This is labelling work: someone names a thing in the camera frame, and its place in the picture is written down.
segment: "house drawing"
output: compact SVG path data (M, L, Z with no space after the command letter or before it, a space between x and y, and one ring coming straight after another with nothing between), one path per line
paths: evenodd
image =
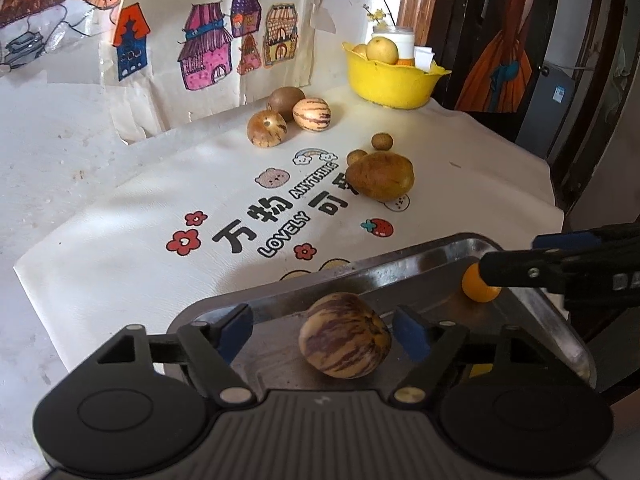
M113 46L118 56L118 81L146 66L146 37L151 32L140 4L120 11Z
M240 46L241 59L238 65L238 73L240 75L247 74L253 70L257 70L262 66L258 45L252 34L242 37L242 45Z
M298 13L294 4L276 4L266 17L264 66L271 67L296 55Z
M231 34L240 38L257 32L262 19L262 7L258 0L232 0Z
M231 73L231 41L220 2L194 5L184 26L186 42L178 62L184 87L200 90Z

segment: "yellow plastic basket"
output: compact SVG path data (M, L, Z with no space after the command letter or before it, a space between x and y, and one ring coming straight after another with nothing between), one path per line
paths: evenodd
M427 104L438 80L451 70L431 65L425 72L415 66L389 65L370 61L353 51L354 45L344 42L347 54L349 85L367 101L391 108L412 110Z

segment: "metal tray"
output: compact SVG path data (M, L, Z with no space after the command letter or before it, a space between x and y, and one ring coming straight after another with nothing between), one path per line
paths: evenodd
M403 304L431 322L452 320L477 333L497 334L504 324L520 325L595 387L595 364L589 350L542 291L505 289L495 301L482 305L462 293L465 269L496 250L500 247L481 235L441 238L343 267L198 301L178 314L168 332L194 320L216 322L238 304L247 303L254 311L254 332L232 368L259 397L269 388L343 390L344 380L321 374L303 359L298 332L304 311L313 302L331 292L354 292L387 324L395 307ZM376 388L386 396L414 365L394 341L378 369L349 381L348 387ZM166 373L180 375L177 367L167 367Z

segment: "pink house drawing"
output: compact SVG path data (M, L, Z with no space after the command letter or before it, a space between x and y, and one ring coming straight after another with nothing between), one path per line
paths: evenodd
M231 73L231 34L225 28L220 2L194 5L184 26L186 42L178 62L184 87L200 90Z

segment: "orange ball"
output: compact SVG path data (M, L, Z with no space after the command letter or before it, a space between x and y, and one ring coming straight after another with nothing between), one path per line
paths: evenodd
M462 291L478 303L489 303L495 300L502 290L501 286L489 286L480 277L480 265L472 264L462 276Z

